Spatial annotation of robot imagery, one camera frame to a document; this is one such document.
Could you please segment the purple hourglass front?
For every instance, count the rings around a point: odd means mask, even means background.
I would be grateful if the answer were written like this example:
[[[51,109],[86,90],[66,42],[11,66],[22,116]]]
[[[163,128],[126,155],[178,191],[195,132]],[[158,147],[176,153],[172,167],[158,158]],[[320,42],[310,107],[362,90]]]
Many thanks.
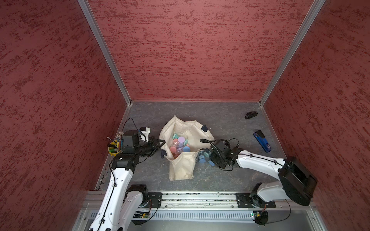
[[[184,147],[186,139],[182,136],[178,138],[178,144],[177,144],[177,149],[182,149]]]

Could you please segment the cream canvas tote bag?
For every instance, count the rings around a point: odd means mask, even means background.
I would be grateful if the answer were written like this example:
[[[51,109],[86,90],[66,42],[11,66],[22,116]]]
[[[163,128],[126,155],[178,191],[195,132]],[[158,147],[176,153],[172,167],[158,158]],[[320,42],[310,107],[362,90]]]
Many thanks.
[[[165,141],[161,147],[162,156],[169,160],[171,181],[194,178],[194,168],[199,151],[210,148],[214,136],[199,122],[183,121],[174,116],[162,128],[159,138]]]

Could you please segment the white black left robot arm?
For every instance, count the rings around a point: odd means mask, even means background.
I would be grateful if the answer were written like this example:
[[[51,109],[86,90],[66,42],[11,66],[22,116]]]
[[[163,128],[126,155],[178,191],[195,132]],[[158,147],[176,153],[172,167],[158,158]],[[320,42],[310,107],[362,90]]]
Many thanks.
[[[141,157],[151,157],[166,143],[149,137],[140,144],[138,138],[119,138],[117,152],[109,165],[111,173],[107,192],[102,205],[91,224],[90,231],[126,231],[143,203],[151,201],[145,185],[129,183]]]

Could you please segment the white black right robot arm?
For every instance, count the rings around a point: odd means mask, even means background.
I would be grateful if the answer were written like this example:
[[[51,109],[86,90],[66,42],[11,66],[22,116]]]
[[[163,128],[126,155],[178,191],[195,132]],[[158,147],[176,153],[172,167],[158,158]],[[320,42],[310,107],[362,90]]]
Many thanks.
[[[210,145],[210,160],[222,171],[252,169],[275,178],[271,183],[257,183],[250,193],[238,193],[241,208],[274,208],[276,200],[291,200],[309,206],[318,180],[295,157],[272,158],[231,147],[227,140],[201,139]]]

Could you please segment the yellow pencil holder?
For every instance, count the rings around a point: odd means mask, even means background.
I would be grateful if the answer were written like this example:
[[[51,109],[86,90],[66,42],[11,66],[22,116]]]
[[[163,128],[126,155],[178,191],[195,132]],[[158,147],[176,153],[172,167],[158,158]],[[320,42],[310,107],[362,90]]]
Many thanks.
[[[123,132],[120,131],[117,133],[115,139],[107,137],[110,141],[108,144],[108,152],[112,157],[116,157],[118,154],[123,153]]]

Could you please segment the blue stapler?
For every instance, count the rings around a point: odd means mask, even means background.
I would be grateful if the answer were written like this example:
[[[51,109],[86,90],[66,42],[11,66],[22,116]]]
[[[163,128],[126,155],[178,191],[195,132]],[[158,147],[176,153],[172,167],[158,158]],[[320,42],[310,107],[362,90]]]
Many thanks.
[[[255,139],[258,141],[258,143],[261,145],[261,147],[263,148],[263,150],[266,153],[269,153],[271,151],[271,147],[270,147],[265,135],[263,134],[263,132],[261,130],[256,131],[253,134],[253,136],[255,137]]]

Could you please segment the small black device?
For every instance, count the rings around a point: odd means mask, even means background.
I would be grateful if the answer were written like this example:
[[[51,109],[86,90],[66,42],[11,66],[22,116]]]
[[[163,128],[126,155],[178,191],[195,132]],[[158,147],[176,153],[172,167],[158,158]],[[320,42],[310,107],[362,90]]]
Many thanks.
[[[251,118],[254,118],[258,116],[258,112],[257,111],[251,111],[251,112],[248,112],[246,115],[245,115],[245,119],[251,119]]]

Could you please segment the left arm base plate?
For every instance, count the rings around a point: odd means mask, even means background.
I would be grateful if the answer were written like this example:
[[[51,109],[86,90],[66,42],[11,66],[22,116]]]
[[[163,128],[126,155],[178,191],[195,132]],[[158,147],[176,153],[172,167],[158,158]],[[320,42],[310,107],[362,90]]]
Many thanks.
[[[163,193],[160,192],[149,192],[147,195],[147,199],[139,205],[139,209],[145,208],[160,208],[162,202]]]

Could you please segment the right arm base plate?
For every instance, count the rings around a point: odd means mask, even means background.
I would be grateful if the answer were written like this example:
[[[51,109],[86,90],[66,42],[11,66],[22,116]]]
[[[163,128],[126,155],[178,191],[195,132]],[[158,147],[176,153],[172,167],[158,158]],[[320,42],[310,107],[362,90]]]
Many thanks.
[[[236,193],[238,208],[276,208],[274,201],[265,202],[258,195],[251,193]]]

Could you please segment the aluminium front rail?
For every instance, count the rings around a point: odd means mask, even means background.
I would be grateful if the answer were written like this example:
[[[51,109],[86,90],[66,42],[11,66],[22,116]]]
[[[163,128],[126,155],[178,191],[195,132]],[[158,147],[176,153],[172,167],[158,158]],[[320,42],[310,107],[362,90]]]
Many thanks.
[[[312,210],[315,204],[301,206],[291,200],[276,200],[261,207],[247,203],[245,193],[237,192],[162,192],[160,210]]]

